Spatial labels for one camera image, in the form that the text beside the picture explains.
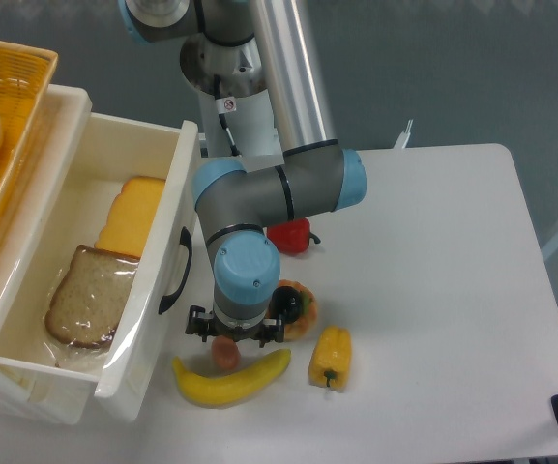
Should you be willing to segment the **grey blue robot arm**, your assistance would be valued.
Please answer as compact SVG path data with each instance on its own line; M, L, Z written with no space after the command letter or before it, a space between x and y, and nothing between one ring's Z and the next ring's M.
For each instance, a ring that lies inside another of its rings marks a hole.
M273 303L279 252L265 229L360 203L367 177L341 148L303 1L123 1L131 35L183 40L180 68L218 124L192 203L214 277L193 306L203 338L281 342L295 315Z

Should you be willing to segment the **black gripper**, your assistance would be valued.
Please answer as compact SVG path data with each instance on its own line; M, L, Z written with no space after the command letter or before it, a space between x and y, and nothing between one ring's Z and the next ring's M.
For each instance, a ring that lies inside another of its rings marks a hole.
M284 342L285 323L283 318L266 318L263 314L251 319L227 317L218 308L209 312L199 305L189 309L185 334L197 335L203 342L210 336L223 336L238 342L246 339L257 340L259 347L266 344Z

